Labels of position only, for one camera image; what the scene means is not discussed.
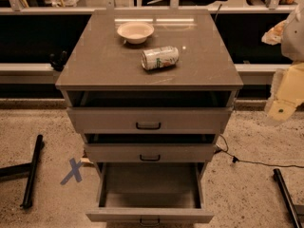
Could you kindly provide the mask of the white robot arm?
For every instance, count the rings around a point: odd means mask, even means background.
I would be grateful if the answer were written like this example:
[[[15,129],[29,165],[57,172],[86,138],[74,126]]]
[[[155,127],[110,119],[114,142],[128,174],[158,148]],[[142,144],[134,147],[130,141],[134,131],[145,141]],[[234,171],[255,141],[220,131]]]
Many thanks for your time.
[[[281,124],[304,103],[304,6],[297,5],[285,20],[265,32],[261,41],[281,44],[282,55],[292,60],[287,69],[275,72],[264,108],[268,124]]]

